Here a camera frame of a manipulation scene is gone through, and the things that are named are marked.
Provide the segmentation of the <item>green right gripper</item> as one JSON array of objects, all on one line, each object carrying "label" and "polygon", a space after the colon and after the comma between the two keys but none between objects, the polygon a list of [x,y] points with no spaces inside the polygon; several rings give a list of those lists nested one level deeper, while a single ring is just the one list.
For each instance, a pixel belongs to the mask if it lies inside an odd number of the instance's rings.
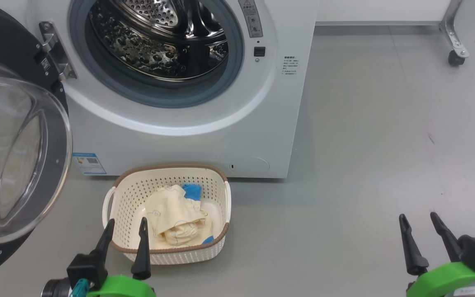
[{"label": "green right gripper", "polygon": [[428,271],[428,260],[420,253],[409,221],[404,214],[400,214],[398,222],[407,273],[420,276],[407,290],[407,297],[442,297],[475,282],[475,271],[460,262],[461,248],[458,239],[435,211],[430,213],[430,219],[444,243],[451,263]]}]

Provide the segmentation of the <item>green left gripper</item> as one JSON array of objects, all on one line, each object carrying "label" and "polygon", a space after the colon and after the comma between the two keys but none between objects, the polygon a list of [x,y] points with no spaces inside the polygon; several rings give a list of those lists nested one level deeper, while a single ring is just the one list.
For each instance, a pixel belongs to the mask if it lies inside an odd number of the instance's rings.
[{"label": "green left gripper", "polygon": [[[113,239],[115,220],[109,219],[104,231],[92,251],[96,255],[107,255]],[[147,218],[143,217],[138,231],[140,237],[137,256],[131,268],[133,278],[124,275],[108,276],[98,291],[90,291],[88,297],[156,297],[153,288],[141,280],[151,277],[150,247]]]}]

